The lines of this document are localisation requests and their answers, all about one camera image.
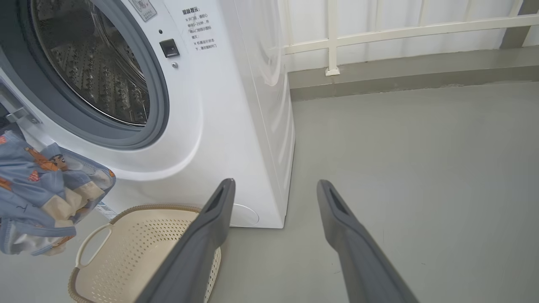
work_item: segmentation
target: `gray floor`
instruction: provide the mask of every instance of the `gray floor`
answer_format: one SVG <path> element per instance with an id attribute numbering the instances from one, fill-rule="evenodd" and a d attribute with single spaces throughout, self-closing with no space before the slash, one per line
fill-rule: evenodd
<path id="1" fill-rule="evenodd" d="M 323 236 L 321 178 L 421 302 L 537 301 L 538 83 L 300 101 L 293 109 L 285 228 L 231 229 L 210 303 L 348 302 Z M 0 301 L 69 302 L 78 245 L 106 221 L 92 215 L 62 255 L 0 256 Z"/>

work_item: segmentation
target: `washing machine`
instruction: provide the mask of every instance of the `washing machine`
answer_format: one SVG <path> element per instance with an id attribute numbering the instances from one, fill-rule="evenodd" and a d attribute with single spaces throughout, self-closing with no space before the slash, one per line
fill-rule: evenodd
<path id="1" fill-rule="evenodd" d="M 282 228 L 295 131 L 277 0 L 6 0 L 0 101 L 36 148 L 116 175 L 103 200 L 203 206 Z"/>

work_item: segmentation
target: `white railing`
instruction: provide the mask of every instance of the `white railing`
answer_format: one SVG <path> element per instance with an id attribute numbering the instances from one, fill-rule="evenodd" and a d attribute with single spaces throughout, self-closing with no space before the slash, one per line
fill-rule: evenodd
<path id="1" fill-rule="evenodd" d="M 361 44 L 368 42 L 376 42 L 383 40 L 393 40 L 401 38 L 410 38 L 418 36 L 438 35 L 444 33 L 480 31 L 490 29 L 504 29 L 508 27 L 531 26 L 539 25 L 539 14 L 518 16 L 520 6 L 523 0 L 514 0 L 509 16 L 502 18 L 490 18 L 482 20 L 470 21 L 470 12 L 473 9 L 475 0 L 468 0 L 464 21 L 440 23 L 425 25 L 426 10 L 429 5 L 429 0 L 422 0 L 419 13 L 418 26 L 402 27 L 391 30 L 380 30 L 382 2 L 376 1 L 376 16 L 375 16 L 375 31 L 358 33 L 355 35 L 338 37 L 337 35 L 337 1 L 327 0 L 328 7 L 328 38 L 323 40 L 309 41 L 303 43 L 293 43 L 292 22 L 289 11 L 289 1 L 284 0 L 284 15 L 285 15 L 285 30 L 288 37 L 288 45 L 285 47 L 285 54 L 293 54 L 307 51 L 315 51 L 328 49 L 329 67 L 326 70 L 326 75 L 338 75 L 340 71 L 337 67 L 337 47 Z"/>

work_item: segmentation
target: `beige plastic basket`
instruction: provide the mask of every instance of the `beige plastic basket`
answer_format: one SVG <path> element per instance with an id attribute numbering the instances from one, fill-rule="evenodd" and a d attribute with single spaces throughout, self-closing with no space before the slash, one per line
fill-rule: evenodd
<path id="1" fill-rule="evenodd" d="M 77 302 L 134 302 L 200 209 L 179 205 L 130 208 L 93 231 L 81 244 L 68 291 Z M 81 263 L 88 242 L 108 229 L 88 264 Z M 208 301 L 221 263 L 215 251 L 204 302 Z"/>

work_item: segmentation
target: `blue patterned fabric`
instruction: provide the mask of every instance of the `blue patterned fabric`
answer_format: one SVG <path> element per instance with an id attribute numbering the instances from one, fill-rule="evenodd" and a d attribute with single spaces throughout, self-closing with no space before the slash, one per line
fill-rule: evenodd
<path id="1" fill-rule="evenodd" d="M 61 252 L 76 235 L 75 224 L 115 181 L 108 168 L 57 144 L 37 152 L 5 132 L 0 136 L 0 251 Z"/>

